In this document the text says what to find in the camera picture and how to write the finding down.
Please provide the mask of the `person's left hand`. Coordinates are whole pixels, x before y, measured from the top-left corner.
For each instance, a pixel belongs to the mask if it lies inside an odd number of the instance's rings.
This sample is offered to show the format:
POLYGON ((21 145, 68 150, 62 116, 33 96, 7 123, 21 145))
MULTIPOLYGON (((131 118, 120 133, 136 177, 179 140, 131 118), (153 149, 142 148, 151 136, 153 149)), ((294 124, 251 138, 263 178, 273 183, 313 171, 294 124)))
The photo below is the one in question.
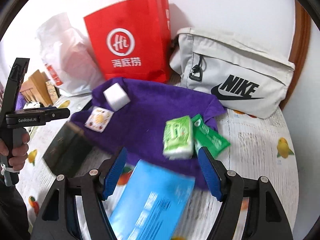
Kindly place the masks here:
MULTIPOLYGON (((12 158, 9 159, 9 164, 12 166, 14 171, 20 171, 25 164, 25 160, 28 158, 28 142, 30 140, 29 134, 24 132, 22 134, 22 145, 20 147, 16 147, 12 150, 12 158)), ((7 157, 9 154, 9 150, 6 144, 1 139, 0 142, 0 152, 1 155, 7 157)))

